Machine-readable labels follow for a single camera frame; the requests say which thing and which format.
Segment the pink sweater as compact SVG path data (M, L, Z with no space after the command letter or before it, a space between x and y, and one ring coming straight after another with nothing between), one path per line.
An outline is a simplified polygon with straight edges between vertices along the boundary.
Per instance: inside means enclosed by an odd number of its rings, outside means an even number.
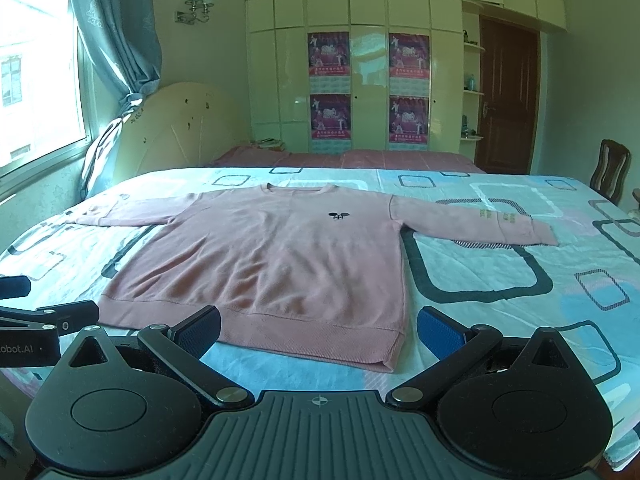
M555 244L547 223L329 184L93 198L83 226L155 226L99 299L102 323L175 325L216 307L226 344L392 372L406 338L402 229L481 245Z

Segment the patterned light blue bedsheet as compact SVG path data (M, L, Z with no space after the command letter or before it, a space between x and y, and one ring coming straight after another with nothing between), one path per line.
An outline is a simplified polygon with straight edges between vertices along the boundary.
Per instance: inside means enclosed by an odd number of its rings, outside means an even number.
M499 176L469 171L207 168L152 172L96 198L166 197L254 188L382 192L415 200L528 214L552 227L560 246L489 248L402 233L410 322L393 374L289 358L217 342L202 361L252 393L262 389L378 389L384 394L436 362L418 342L416 315L425 306L466 326L486 323L506 336L538 326L563 333L597 384L614 424L605 457L622 470L639 455L639 225L620 208L572 178ZM95 228L65 222L65 214L35 224L1 245L1 275L32 281L9 307L35 310L93 299L158 228Z

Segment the window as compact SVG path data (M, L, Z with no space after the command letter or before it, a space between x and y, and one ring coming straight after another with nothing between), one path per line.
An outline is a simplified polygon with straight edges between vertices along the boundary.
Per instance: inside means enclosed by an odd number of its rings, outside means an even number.
M1 173L89 136L70 0L1 0Z

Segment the red checked bed cover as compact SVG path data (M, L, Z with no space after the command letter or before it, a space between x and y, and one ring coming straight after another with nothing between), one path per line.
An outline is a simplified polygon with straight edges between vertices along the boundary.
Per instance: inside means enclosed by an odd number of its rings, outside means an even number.
M471 159L448 152L349 150L339 155L292 153L236 146L208 163L209 167L337 168L445 171L482 174Z

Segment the cream wooden headboard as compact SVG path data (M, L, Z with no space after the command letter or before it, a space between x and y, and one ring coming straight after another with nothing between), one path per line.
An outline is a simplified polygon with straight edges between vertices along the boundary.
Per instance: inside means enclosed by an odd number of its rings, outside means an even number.
M204 167L250 140L239 105L220 89L177 82L158 90L122 126L113 180Z

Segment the stack of papers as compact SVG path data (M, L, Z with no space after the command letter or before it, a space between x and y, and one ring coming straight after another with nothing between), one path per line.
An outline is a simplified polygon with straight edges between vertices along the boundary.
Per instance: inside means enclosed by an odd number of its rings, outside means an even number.
M253 140L250 142L252 148L259 148L260 150L283 152L286 150L285 143L280 139L265 138L259 140Z

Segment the lower right poster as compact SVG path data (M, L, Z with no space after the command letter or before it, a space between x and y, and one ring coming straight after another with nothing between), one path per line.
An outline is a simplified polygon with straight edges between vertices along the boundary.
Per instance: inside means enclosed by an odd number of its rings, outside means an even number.
M390 144L426 145L428 102L415 96L391 96L388 113Z

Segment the poster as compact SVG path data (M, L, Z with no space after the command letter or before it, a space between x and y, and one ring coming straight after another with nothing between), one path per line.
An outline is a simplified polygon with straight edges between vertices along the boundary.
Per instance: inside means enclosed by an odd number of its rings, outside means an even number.
M312 140L349 140L350 95L313 94L310 97Z
M426 145L428 102L415 96L391 96L388 113L390 144Z
M390 76L408 79L430 78L430 37L391 32Z
M310 32L307 41L310 76L350 74L348 32Z

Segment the dark wooden chair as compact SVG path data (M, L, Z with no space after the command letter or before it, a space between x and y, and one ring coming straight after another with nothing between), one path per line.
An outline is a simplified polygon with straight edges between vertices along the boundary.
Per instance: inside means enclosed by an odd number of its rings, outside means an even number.
M623 196L624 181L631 163L631 152L624 144L604 139L600 143L596 169L589 181L589 187L618 205Z

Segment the lower left poster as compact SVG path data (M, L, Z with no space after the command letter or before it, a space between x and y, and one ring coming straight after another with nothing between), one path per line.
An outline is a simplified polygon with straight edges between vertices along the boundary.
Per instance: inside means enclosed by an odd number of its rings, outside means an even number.
M312 140L349 140L350 95L313 94L310 97Z

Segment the dark brown door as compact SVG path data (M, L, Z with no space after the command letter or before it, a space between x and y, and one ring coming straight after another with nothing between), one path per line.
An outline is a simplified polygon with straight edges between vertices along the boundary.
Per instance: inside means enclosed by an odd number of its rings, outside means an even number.
M539 96L539 34L480 18L480 135L475 163L488 174L527 174Z

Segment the upper right poster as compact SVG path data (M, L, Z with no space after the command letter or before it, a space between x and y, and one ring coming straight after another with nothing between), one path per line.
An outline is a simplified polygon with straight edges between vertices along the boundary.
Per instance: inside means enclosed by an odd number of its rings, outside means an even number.
M391 32L390 76L408 79L430 78L430 37Z

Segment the blue-grey curtain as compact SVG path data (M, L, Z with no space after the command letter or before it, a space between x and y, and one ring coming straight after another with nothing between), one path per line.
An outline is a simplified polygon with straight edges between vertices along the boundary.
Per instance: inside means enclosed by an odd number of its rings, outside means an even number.
M162 49L153 0L70 2L93 68L118 103L114 118L85 156L79 182L85 200L113 185L122 127L160 86Z

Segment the cream built-in wardrobe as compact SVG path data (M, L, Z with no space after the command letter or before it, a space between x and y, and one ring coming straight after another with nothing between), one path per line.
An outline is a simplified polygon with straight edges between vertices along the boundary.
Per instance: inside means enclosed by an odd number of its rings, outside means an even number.
M299 153L459 151L464 2L536 28L564 29L564 0L245 0L250 126ZM348 32L350 74L310 76L308 34ZM391 32L430 37L430 78L390 76ZM349 140L312 140L310 97L350 95ZM426 145L390 144L391 96L428 102Z

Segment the upper left poster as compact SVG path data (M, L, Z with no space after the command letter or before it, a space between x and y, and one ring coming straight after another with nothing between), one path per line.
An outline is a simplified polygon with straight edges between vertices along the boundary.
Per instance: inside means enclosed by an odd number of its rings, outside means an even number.
M348 32L310 32L307 41L310 76L350 74Z

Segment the corner wall shelves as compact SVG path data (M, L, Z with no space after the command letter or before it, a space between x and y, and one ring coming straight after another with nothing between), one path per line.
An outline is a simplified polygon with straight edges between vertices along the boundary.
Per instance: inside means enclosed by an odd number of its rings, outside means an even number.
M485 49L480 39L480 6L464 2L462 6L463 36L463 101L461 149L475 152L483 140L480 135L482 90L482 61Z

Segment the wall lamp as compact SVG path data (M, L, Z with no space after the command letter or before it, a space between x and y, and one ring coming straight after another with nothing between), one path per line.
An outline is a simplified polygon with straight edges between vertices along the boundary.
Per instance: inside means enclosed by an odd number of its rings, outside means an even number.
M175 22L183 25L195 25L209 21L210 9L214 6L214 0L186 0L184 4L188 10L176 11Z

